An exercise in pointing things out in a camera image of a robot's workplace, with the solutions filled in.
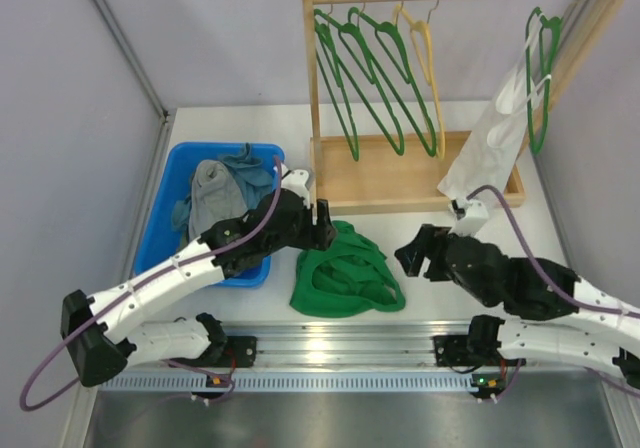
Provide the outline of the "green tank top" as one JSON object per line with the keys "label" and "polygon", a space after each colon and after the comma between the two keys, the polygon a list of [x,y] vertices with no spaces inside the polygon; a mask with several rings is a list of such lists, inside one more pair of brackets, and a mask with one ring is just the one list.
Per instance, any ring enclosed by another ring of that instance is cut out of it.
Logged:
{"label": "green tank top", "polygon": [[379,246],[347,221],[333,225],[337,235],[329,249],[299,254],[289,306],[306,316],[331,319],[403,310],[406,298]]}

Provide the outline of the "yellow hanger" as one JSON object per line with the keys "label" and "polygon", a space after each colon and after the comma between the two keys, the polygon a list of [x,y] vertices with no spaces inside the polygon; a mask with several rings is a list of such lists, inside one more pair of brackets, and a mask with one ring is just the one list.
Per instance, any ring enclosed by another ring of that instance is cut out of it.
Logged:
{"label": "yellow hanger", "polygon": [[437,82],[435,78],[435,64],[433,55],[433,40],[429,23],[424,20],[414,20],[402,4],[393,9],[392,19],[395,23],[402,18],[409,28],[416,58],[427,86],[431,89],[437,120],[436,157],[443,160],[446,154],[446,125],[444,123]]}

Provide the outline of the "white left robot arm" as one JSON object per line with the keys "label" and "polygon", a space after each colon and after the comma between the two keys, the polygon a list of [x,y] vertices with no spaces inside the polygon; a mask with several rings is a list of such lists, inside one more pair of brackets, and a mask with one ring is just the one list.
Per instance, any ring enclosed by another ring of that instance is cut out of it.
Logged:
{"label": "white left robot arm", "polygon": [[63,301],[61,335],[80,383],[105,383],[128,367],[176,360],[217,364],[228,349],[220,321],[208,313],[173,322],[152,316],[206,286],[259,266],[286,248],[327,250],[336,236],[329,203],[307,203],[283,189],[258,207],[220,221],[174,256],[108,290],[77,290]]}

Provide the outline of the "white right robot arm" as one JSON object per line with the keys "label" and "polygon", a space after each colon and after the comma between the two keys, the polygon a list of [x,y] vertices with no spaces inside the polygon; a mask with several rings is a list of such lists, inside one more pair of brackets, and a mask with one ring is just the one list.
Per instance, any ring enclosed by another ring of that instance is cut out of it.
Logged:
{"label": "white right robot arm", "polygon": [[639,312],[544,258],[510,257],[496,245],[424,224],[394,253],[409,277],[451,282],[504,317],[472,317],[456,347],[436,342],[442,366],[543,361],[583,367],[639,388]]}

